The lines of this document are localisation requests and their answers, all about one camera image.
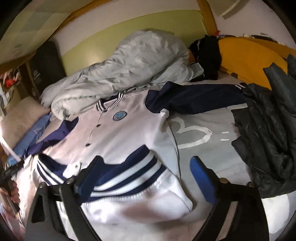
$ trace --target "round logo patch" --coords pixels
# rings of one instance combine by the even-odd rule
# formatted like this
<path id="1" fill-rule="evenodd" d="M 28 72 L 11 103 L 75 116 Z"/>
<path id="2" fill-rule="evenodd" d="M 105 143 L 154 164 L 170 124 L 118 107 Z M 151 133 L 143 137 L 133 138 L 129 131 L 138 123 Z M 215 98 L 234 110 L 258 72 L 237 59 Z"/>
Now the round logo patch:
<path id="1" fill-rule="evenodd" d="M 113 120 L 114 121 L 119 121 L 122 120 L 124 117 L 126 117 L 127 113 L 125 111 L 120 111 L 117 112 L 114 116 L 113 116 Z"/>

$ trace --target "white wall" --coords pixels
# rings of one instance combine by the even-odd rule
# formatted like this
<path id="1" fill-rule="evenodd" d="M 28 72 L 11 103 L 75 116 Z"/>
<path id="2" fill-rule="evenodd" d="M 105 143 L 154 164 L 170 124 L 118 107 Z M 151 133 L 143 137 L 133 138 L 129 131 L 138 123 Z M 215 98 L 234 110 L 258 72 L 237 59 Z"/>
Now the white wall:
<path id="1" fill-rule="evenodd" d="M 53 39 L 63 55 L 93 34 L 117 23 L 151 13 L 199 10 L 196 0 L 112 0 L 73 20 Z"/>
<path id="2" fill-rule="evenodd" d="M 262 0 L 250 0 L 241 11 L 232 17 L 223 19 L 215 16 L 215 20 L 222 34 L 242 36 L 243 34 L 265 33 L 296 49 L 296 44 L 285 25 Z"/>
<path id="3" fill-rule="evenodd" d="M 112 0 L 70 22 L 53 39 L 63 55 L 83 40 L 114 24 L 155 12 L 181 9 L 200 8 L 196 0 Z M 262 0 L 250 0 L 232 17 L 225 20 L 215 16 L 215 20 L 222 34 L 242 36 L 244 33 L 266 33 L 296 49 L 284 24 Z"/>

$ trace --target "bolt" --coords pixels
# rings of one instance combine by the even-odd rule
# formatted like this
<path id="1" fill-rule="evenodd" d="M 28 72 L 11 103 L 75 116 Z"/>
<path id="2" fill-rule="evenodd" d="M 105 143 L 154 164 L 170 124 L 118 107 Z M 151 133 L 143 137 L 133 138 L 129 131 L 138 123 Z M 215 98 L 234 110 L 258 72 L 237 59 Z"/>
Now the bolt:
<path id="1" fill-rule="evenodd" d="M 44 187 L 46 187 L 46 186 L 47 186 L 47 185 L 46 185 L 45 182 L 39 184 L 39 188 L 44 188 Z"/>
<path id="2" fill-rule="evenodd" d="M 229 181 L 225 177 L 222 177 L 219 180 L 220 180 L 221 183 L 224 183 L 224 184 L 229 183 Z"/>
<path id="3" fill-rule="evenodd" d="M 254 187 L 255 187 L 254 183 L 252 183 L 252 182 L 248 182 L 248 183 L 247 183 L 247 186 L 248 186 L 248 187 L 251 187 L 251 188 L 254 188 Z"/>
<path id="4" fill-rule="evenodd" d="M 69 178 L 69 179 L 66 180 L 66 183 L 67 183 L 67 184 L 71 184 L 71 183 L 74 182 L 74 180 L 75 180 L 75 179 L 71 177 L 71 178 Z"/>

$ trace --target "person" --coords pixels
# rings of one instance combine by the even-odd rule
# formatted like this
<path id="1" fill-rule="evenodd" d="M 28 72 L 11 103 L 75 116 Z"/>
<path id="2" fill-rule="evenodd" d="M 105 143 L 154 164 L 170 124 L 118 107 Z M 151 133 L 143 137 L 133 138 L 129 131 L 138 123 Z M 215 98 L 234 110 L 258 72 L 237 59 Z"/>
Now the person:
<path id="1" fill-rule="evenodd" d="M 12 184 L 13 190 L 11 191 L 10 199 L 14 203 L 20 203 L 20 195 L 19 195 L 19 189 L 17 187 L 16 182 L 13 182 Z M 8 227 L 11 229 L 15 237 L 19 241 L 25 241 L 25 228 L 22 224 L 22 221 L 18 214 L 14 214 L 12 208 L 9 205 L 9 202 L 7 201 L 7 195 L 8 192 L 4 188 L 0 188 L 0 196 L 2 198 L 2 203 L 0 203 L 0 214 L 2 215 L 4 221 L 8 225 Z"/>

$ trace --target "beige pillow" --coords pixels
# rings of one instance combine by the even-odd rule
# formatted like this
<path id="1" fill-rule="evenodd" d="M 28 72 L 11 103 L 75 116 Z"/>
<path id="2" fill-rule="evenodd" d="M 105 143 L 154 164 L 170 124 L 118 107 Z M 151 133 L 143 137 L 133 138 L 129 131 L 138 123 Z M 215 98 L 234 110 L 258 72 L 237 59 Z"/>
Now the beige pillow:
<path id="1" fill-rule="evenodd" d="M 32 97 L 21 100 L 0 122 L 4 140 L 13 149 L 39 118 L 49 112 L 49 108 Z"/>

